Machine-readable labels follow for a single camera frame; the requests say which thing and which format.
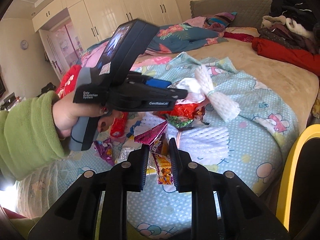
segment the red clothing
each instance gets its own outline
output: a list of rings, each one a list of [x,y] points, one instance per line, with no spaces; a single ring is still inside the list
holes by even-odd
[[[230,38],[238,41],[245,41],[245,42],[252,42],[253,36],[246,33],[228,33],[224,32],[223,34],[224,38]]]
[[[320,54],[312,55],[303,49],[287,49],[279,43],[261,38],[252,40],[252,48],[260,56],[288,62],[320,76]]]
[[[61,80],[60,86],[56,90],[56,93],[60,98],[63,98],[65,95],[75,90],[80,70],[81,65],[73,65],[64,75],[63,79]]]

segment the quilted headboard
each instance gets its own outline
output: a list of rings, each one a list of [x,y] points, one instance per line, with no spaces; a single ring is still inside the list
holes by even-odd
[[[201,0],[191,1],[191,15],[198,17],[220,12],[237,12],[230,27],[261,27],[262,17],[268,15],[272,0]]]

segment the wardrobe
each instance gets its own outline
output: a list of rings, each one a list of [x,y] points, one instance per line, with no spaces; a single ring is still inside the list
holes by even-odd
[[[156,25],[181,23],[176,0],[81,0],[68,2],[68,11],[82,46],[112,36],[116,28],[136,18]]]
[[[182,22],[176,0],[54,0],[32,21],[60,79],[69,65],[61,56],[60,46],[48,26],[61,24],[66,14],[84,51],[111,37],[120,24],[136,18],[159,26]]]

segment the pile of clothes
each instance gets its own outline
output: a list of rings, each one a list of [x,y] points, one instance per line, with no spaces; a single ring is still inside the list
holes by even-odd
[[[320,76],[320,24],[305,0],[272,0],[252,48]]]

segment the purple candy wrapper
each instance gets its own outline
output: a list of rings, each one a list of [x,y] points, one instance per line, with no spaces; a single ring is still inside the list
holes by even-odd
[[[169,150],[167,128],[168,122],[164,121],[151,130],[135,136],[134,141],[149,145],[151,153],[167,156]]]
[[[99,153],[99,156],[102,160],[105,160],[107,163],[109,163],[111,166],[115,165],[115,162],[112,159],[112,144],[111,144],[111,138],[108,138],[101,141],[94,141],[94,149]]]

